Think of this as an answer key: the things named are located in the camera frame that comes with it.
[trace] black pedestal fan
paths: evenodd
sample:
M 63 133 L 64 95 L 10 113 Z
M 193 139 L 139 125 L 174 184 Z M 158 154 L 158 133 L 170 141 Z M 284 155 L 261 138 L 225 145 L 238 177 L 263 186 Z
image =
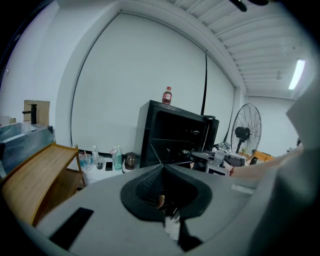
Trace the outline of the black pedestal fan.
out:
M 252 104 L 245 104 L 236 114 L 232 126 L 231 150 L 239 153 L 239 150 L 252 154 L 260 143 L 261 116 L 258 109 Z

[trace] smartphone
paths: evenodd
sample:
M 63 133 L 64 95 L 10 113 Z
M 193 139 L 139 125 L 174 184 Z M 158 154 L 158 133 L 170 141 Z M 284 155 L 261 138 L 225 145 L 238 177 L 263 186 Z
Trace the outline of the smartphone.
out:
M 106 162 L 106 163 L 105 163 L 105 170 L 106 170 L 107 172 L 112 171 L 112 162 Z

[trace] faucet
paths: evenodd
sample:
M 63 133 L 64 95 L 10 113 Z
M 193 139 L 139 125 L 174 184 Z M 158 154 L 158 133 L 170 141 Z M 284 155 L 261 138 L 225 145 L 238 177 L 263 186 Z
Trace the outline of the faucet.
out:
M 31 114 L 31 124 L 35 125 L 37 123 L 37 104 L 28 105 L 31 105 L 31 111 L 22 111 L 22 114 Z

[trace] sink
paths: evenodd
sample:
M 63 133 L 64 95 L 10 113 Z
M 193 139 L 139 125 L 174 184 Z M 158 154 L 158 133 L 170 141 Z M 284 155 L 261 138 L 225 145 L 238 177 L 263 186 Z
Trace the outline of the sink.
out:
M 7 139 L 11 139 L 16 136 L 22 136 L 23 134 L 26 134 L 28 132 L 34 132 L 37 129 L 39 129 L 39 127 L 22 122 L 0 126 L 0 142 L 4 142 Z
M 19 164 L 54 142 L 52 126 L 23 122 L 0 126 L 0 177 L 4 178 Z

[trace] clear plastic bottle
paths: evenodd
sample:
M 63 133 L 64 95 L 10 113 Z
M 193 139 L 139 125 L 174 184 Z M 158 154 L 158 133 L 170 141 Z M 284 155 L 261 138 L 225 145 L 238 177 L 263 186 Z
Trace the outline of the clear plastic bottle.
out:
M 166 91 L 162 95 L 162 103 L 170 105 L 171 99 L 172 99 L 171 87 L 168 86 L 166 88 Z
M 120 170 L 122 170 L 121 147 L 120 146 L 114 147 L 112 151 L 115 152 L 115 154 L 112 155 L 112 162 L 113 162 L 114 169 L 116 171 L 120 171 Z
M 96 146 L 93 146 L 92 159 L 95 165 L 99 162 L 99 153 Z

